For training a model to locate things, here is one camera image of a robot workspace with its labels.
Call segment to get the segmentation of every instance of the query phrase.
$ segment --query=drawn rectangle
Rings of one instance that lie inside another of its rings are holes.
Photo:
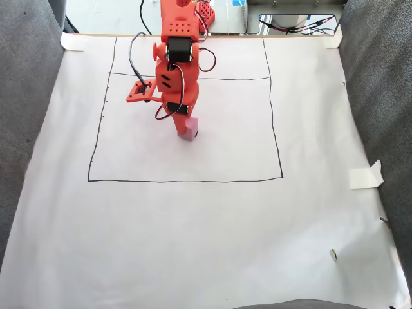
[[[158,103],[128,104],[136,77],[112,74],[90,180],[235,182],[280,178],[272,129],[270,79],[199,80],[193,142],[172,119],[155,120]]]

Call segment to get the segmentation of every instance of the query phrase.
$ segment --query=tape strip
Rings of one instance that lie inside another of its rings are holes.
[[[339,45],[341,45],[342,38],[343,38],[342,28],[339,25],[336,29],[334,36],[324,36],[322,37],[322,41],[323,41],[324,47],[326,48],[338,48]]]
[[[376,188],[384,182],[381,173],[380,160],[377,160],[370,168],[351,169],[349,171],[349,183],[351,189]]]
[[[86,48],[87,38],[75,34],[62,33],[60,44],[65,50],[83,52]]]

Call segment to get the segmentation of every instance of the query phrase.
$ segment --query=red wire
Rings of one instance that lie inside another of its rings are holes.
[[[280,28],[277,28],[277,27],[275,27],[275,26],[273,26],[273,29],[274,29],[274,30],[277,30],[277,31],[280,31],[280,32],[290,32],[290,33],[293,33],[293,31],[302,32],[302,31],[305,31],[305,30],[310,29],[310,28],[313,28],[313,27],[319,27],[320,25],[322,25],[322,24],[327,23],[328,21],[330,21],[332,18],[333,18],[333,16],[330,17],[330,18],[328,18],[328,19],[325,19],[324,21],[322,21],[321,24],[316,25],[316,26],[310,26],[310,25],[308,25],[307,28],[304,28],[304,29],[302,29],[302,30],[280,29]]]

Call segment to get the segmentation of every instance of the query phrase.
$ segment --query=electrical wire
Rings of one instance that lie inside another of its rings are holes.
[[[150,32],[150,30],[148,29],[148,27],[146,26],[146,24],[144,23],[144,20],[143,20],[143,15],[142,15],[143,3],[144,3],[144,0],[142,0],[142,2],[140,3],[140,9],[139,9],[140,19],[142,20],[144,28],[146,28],[147,32],[151,35],[152,33]]]
[[[203,40],[199,40],[199,43],[203,43],[206,41],[207,36],[209,35],[209,28],[207,27],[207,24],[205,22],[205,19],[201,16],[201,14],[199,13],[199,11],[196,9],[196,7],[194,8],[194,13],[199,17],[201,23],[203,24],[203,27],[205,28],[205,38]]]
[[[199,69],[200,69],[200,71],[202,71],[202,72],[210,72],[210,71],[212,71],[212,70],[214,69],[214,67],[215,67],[215,65],[216,65],[216,55],[214,54],[213,51],[208,50],[206,47],[201,47],[201,48],[199,48],[199,52],[202,51],[202,50],[207,50],[209,53],[211,53],[211,54],[213,55],[213,57],[214,57],[214,62],[213,62],[212,67],[211,67],[210,69],[208,69],[208,70],[203,70],[200,66],[199,66]]]
[[[65,18],[66,18],[66,21],[67,21],[67,23],[69,24],[69,26],[71,26],[71,29],[73,29],[73,31],[74,31],[75,33],[79,33],[79,31],[76,29],[76,27],[74,27],[73,24],[71,23],[69,17],[67,17],[67,15],[65,15]]]
[[[156,114],[154,115],[155,119],[157,119],[157,120],[163,120],[163,119],[166,119],[167,117],[170,117],[170,116],[176,114],[176,113],[178,112],[178,110],[181,108],[181,106],[183,105],[183,100],[185,99],[185,77],[183,76],[183,71],[182,71],[181,67],[179,67],[177,64],[172,64],[172,66],[176,66],[176,67],[179,69],[179,71],[180,71],[180,78],[181,78],[181,80],[182,80],[182,87],[181,87],[181,89],[180,89],[180,93],[181,93],[181,94],[180,94],[180,105],[179,105],[179,107],[176,109],[176,111],[174,111],[173,113],[169,113],[169,114],[167,114],[167,115],[165,115],[165,116],[162,116],[162,117],[158,118],[157,115],[159,114],[160,110],[161,110],[162,107],[163,107],[163,104],[162,104],[162,105],[159,107],[159,109],[157,110]]]
[[[313,31],[310,32],[310,33],[302,33],[302,34],[303,34],[303,35],[312,35],[312,34],[315,33],[315,32],[319,32],[319,33],[321,33],[321,34],[326,34],[326,35],[328,35],[328,34],[325,32],[325,30],[330,30],[330,31],[335,32],[334,29],[330,29],[330,28],[320,28],[320,29],[318,29],[318,28],[316,28],[316,27],[312,27],[312,28],[310,28],[310,29],[313,30]]]
[[[135,39],[139,36],[139,35],[146,35],[146,33],[144,32],[139,32],[138,34],[135,35],[134,38],[132,38],[131,42],[130,42],[130,46],[129,46],[129,62],[131,65],[131,68],[133,69],[133,72],[136,74],[136,76],[139,78],[140,82],[142,83],[142,85],[144,86],[144,88],[147,88],[147,84],[144,82],[143,77],[139,74],[138,70],[136,69],[135,65],[133,64],[133,60],[131,59],[131,50],[133,48],[133,42],[135,41]]]
[[[275,29],[275,30],[277,30],[277,31],[286,32],[286,33],[299,33],[299,32],[305,31],[305,30],[307,30],[307,29],[312,29],[312,28],[318,27],[318,26],[320,26],[320,25],[322,25],[322,24],[324,24],[324,23],[327,23],[327,22],[330,21],[331,19],[333,19],[333,16],[332,16],[332,17],[325,18],[325,19],[321,19],[320,21],[316,21],[316,22],[314,22],[314,23],[312,23],[312,24],[307,24],[306,26],[297,27],[297,28],[294,28],[294,27],[291,27],[291,28],[279,28],[279,27],[276,27],[276,26],[274,26],[274,25],[272,25],[272,24],[268,24],[268,23],[262,21],[261,19],[260,19],[259,21],[260,21],[261,23],[265,24],[265,25],[266,25],[268,28],[270,28],[270,29]]]

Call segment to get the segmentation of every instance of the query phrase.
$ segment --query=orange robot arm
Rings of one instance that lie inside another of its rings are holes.
[[[161,44],[153,46],[156,61],[156,78],[135,82],[127,102],[161,102],[155,118],[172,117],[178,136],[193,140],[198,133],[197,118],[192,117],[199,95],[199,31],[214,20],[214,10],[206,0],[161,0]],[[160,98],[153,97],[158,88]],[[158,117],[161,109],[166,116]]]

